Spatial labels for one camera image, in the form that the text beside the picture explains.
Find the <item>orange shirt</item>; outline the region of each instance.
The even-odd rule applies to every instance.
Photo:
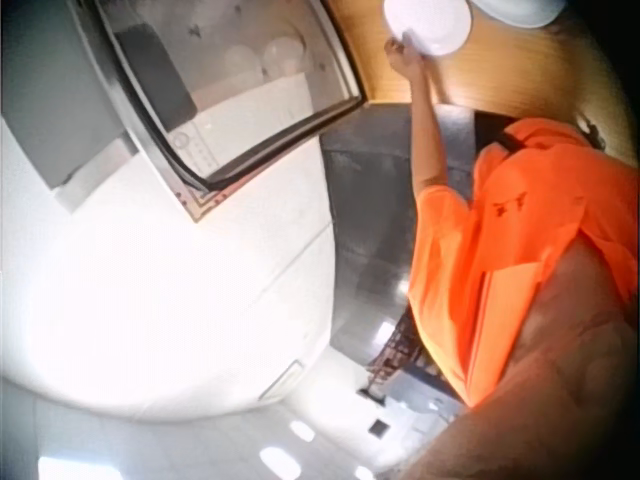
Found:
[[[638,288],[638,173],[572,127],[527,119],[527,148],[479,156],[469,206],[445,186],[417,199],[409,301],[420,336],[470,406],[498,384],[527,310],[565,249],[587,235],[627,300]]]

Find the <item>hand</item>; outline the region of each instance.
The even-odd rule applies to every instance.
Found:
[[[408,34],[402,36],[402,43],[390,38],[384,45],[389,64],[397,73],[410,82],[427,79],[427,59],[420,55]]]

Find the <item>glass cabinet door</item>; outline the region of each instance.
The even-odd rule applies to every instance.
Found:
[[[362,101],[319,0],[99,6],[173,158],[208,191]]]

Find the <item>dish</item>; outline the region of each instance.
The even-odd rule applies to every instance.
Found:
[[[520,28],[540,28],[553,22],[566,0],[471,0],[485,13]]]
[[[465,0],[385,0],[384,14],[393,36],[408,33],[425,55],[458,50],[471,32],[471,10]]]

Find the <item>air vent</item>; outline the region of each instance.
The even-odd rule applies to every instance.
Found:
[[[371,428],[369,429],[369,433],[376,438],[384,437],[385,433],[389,430],[389,425],[384,423],[382,420],[376,420]]]

